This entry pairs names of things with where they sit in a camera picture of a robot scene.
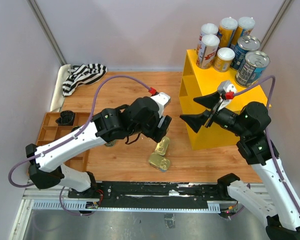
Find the small can white lid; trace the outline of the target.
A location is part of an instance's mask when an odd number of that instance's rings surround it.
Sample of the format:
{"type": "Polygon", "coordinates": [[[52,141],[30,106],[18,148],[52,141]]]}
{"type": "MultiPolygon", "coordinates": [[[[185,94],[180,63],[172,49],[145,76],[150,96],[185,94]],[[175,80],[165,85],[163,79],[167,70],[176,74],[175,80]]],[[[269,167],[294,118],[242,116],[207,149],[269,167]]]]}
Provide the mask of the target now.
{"type": "Polygon", "coordinates": [[[222,47],[217,51],[213,68],[220,73],[228,71],[230,65],[235,58],[235,52],[228,47],[222,47]]]}

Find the tall can white lid front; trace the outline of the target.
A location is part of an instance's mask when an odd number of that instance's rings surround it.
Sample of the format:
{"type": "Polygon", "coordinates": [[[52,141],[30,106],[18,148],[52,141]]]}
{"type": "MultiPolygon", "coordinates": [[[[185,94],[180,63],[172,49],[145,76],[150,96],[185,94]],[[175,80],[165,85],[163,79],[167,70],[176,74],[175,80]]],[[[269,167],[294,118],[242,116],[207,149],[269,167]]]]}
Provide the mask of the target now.
{"type": "Polygon", "coordinates": [[[201,39],[201,47],[197,54],[196,65],[200,69],[208,69],[216,55],[220,39],[214,34],[204,35],[201,39]]]}

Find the tall can white lid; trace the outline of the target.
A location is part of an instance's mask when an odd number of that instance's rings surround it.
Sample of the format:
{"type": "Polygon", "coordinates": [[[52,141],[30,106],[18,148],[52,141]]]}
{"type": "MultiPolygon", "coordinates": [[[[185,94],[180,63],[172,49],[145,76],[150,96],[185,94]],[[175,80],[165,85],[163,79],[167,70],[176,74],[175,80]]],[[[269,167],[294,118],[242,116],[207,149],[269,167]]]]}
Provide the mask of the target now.
{"type": "Polygon", "coordinates": [[[228,48],[238,27],[238,22],[232,17],[223,18],[220,21],[217,37],[219,38],[219,48],[228,48]]]}
{"type": "Polygon", "coordinates": [[[204,35],[201,39],[201,47],[197,54],[196,65],[200,69],[208,69],[216,55],[220,39],[214,34],[204,35]]]}

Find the blue can silver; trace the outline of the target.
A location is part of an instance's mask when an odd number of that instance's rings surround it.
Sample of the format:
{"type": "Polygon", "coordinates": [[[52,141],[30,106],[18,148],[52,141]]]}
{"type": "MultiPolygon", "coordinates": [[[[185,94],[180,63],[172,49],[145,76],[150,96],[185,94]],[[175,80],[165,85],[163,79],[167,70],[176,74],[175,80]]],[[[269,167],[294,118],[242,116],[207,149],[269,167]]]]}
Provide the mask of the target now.
{"type": "Polygon", "coordinates": [[[246,54],[249,51],[256,51],[260,48],[261,42],[258,38],[246,35],[241,36],[238,40],[236,45],[233,48],[234,51],[234,59],[232,60],[232,63],[230,67],[234,70],[238,70],[242,61],[245,59],[246,54]]]}
{"type": "Polygon", "coordinates": [[[261,78],[270,62],[269,56],[262,51],[247,52],[235,75],[236,83],[245,88],[253,85],[261,78]]]}

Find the red label can white lid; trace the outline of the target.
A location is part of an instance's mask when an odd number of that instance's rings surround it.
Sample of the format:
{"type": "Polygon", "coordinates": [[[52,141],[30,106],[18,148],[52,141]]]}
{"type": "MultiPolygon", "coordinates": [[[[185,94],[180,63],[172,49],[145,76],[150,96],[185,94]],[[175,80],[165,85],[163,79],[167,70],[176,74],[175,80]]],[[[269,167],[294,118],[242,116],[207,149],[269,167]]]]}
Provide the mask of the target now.
{"type": "Polygon", "coordinates": [[[205,35],[217,35],[218,31],[219,31],[219,27],[213,23],[203,24],[200,29],[200,35],[199,35],[198,44],[196,47],[196,53],[198,53],[201,48],[202,37],[205,35]]]}

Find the tall yellow blue can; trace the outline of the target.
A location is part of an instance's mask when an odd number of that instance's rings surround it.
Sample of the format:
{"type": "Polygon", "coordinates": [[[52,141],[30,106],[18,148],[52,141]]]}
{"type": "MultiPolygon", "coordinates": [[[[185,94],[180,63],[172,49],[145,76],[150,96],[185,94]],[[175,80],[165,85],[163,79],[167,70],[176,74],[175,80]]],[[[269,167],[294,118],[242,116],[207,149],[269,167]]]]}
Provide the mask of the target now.
{"type": "Polygon", "coordinates": [[[248,36],[255,27],[255,20],[252,17],[243,16],[238,21],[238,27],[236,28],[232,37],[230,48],[233,50],[238,42],[238,39],[242,36],[248,36]]]}

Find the short green can white lid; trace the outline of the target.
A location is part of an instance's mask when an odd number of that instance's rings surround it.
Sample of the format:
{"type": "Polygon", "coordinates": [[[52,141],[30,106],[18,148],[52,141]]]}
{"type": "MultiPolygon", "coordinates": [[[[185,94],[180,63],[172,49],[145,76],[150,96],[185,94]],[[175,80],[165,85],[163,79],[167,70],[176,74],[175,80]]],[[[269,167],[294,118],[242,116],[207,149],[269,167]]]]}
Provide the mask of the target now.
{"type": "Polygon", "coordinates": [[[106,147],[113,147],[113,146],[115,146],[116,142],[117,142],[116,140],[112,140],[110,142],[105,143],[104,145],[106,147]]]}

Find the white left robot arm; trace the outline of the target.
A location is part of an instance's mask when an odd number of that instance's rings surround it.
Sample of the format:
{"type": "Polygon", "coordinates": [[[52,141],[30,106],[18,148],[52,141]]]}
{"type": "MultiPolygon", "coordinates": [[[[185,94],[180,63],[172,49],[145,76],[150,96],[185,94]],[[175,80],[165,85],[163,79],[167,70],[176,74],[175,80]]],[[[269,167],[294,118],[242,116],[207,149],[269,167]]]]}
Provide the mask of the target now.
{"type": "Polygon", "coordinates": [[[97,193],[98,185],[91,172],[81,172],[65,165],[73,157],[115,140],[144,135],[159,143],[167,134],[172,121],[164,115],[170,96],[161,92],[154,96],[137,98],[132,104],[105,108],[92,116],[87,124],[46,145],[30,144],[33,160],[28,169],[29,177],[38,189],[54,186],[71,188],[86,198],[97,193]]]}

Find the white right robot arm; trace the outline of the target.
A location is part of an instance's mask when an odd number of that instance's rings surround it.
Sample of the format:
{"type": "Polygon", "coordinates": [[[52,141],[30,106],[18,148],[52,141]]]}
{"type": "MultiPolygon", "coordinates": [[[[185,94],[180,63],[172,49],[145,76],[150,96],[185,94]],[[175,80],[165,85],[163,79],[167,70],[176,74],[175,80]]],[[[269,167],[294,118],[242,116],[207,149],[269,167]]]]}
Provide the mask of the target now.
{"type": "Polygon", "coordinates": [[[252,101],[236,114],[226,108],[236,96],[229,91],[195,97],[193,100],[206,110],[200,114],[182,114],[180,118],[195,133],[202,126],[217,124],[239,137],[238,152],[260,177],[272,203],[263,200],[233,173],[218,179],[217,196],[222,200],[239,201],[264,225],[269,239],[300,240],[300,199],[268,134],[269,106],[252,101]]]}

